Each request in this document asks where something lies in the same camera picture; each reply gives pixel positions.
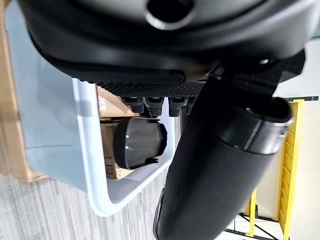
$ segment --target light blue surface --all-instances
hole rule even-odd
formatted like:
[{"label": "light blue surface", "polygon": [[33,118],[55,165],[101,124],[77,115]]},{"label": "light blue surface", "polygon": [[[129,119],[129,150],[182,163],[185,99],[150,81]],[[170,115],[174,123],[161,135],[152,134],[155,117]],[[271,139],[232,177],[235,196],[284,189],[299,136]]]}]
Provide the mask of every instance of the light blue surface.
[{"label": "light blue surface", "polygon": [[313,38],[320,38],[320,19],[314,31]]},{"label": "light blue surface", "polygon": [[72,78],[37,52],[16,1],[8,6],[5,23],[27,161],[86,191]]},{"label": "light blue surface", "polygon": [[159,163],[140,167],[121,180],[107,179],[96,85],[71,79],[40,56],[15,0],[5,20],[29,165],[86,191],[97,215],[115,214],[172,162],[175,127],[168,100],[159,118],[167,130]]}]

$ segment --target black plastic housing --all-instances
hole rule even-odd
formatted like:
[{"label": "black plastic housing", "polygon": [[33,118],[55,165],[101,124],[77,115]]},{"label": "black plastic housing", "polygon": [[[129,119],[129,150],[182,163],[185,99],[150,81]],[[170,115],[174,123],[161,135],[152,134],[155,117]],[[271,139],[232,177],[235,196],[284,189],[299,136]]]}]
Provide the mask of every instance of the black plastic housing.
[{"label": "black plastic housing", "polygon": [[113,137],[116,163],[123,169],[155,164],[164,153],[167,130],[158,119],[126,117],[119,121]]},{"label": "black plastic housing", "polygon": [[[225,0],[214,2],[216,9],[226,5]],[[319,15],[317,0],[257,1],[231,18],[203,19],[205,24],[191,22],[175,31],[161,31],[97,13],[72,0],[19,0],[19,4],[35,46],[50,63],[106,88],[110,83],[130,88],[129,84],[198,81],[214,60],[256,63],[290,57],[303,49]],[[200,11],[209,2],[194,4]]]}]

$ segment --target brown cardboard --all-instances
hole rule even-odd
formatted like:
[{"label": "brown cardboard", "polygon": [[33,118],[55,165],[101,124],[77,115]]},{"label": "brown cardboard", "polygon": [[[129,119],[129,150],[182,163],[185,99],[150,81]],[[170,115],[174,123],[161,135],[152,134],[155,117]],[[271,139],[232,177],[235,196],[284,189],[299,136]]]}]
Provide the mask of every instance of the brown cardboard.
[{"label": "brown cardboard", "polygon": [[139,116],[138,113],[133,113],[120,97],[99,86],[96,87],[96,92],[100,118]]},{"label": "brown cardboard", "polygon": [[27,163],[19,106],[5,31],[5,9],[10,0],[0,0],[0,174],[32,182],[46,176]]},{"label": "brown cardboard", "polygon": [[118,123],[101,123],[101,136],[106,176],[111,179],[123,179],[133,172],[118,166],[114,156],[114,134]]}]

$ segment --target floor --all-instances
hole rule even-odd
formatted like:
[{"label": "floor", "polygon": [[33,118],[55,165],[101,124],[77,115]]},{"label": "floor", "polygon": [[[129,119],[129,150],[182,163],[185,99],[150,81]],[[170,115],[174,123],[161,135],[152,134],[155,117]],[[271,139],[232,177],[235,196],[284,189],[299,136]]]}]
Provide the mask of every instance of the floor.
[{"label": "floor", "polygon": [[164,181],[162,173],[121,212],[102,218],[85,192],[67,184],[0,175],[0,240],[152,240]]}]

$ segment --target black cylindrical tube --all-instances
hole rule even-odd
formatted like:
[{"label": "black cylindrical tube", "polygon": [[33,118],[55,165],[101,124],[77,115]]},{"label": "black cylindrical tube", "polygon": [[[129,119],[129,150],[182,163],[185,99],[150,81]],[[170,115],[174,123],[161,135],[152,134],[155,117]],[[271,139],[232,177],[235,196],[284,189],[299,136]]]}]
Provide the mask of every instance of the black cylindrical tube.
[{"label": "black cylindrical tube", "polygon": [[281,148],[292,122],[281,98],[228,97],[208,81],[169,168],[155,217],[159,240],[213,240],[232,221]]}]

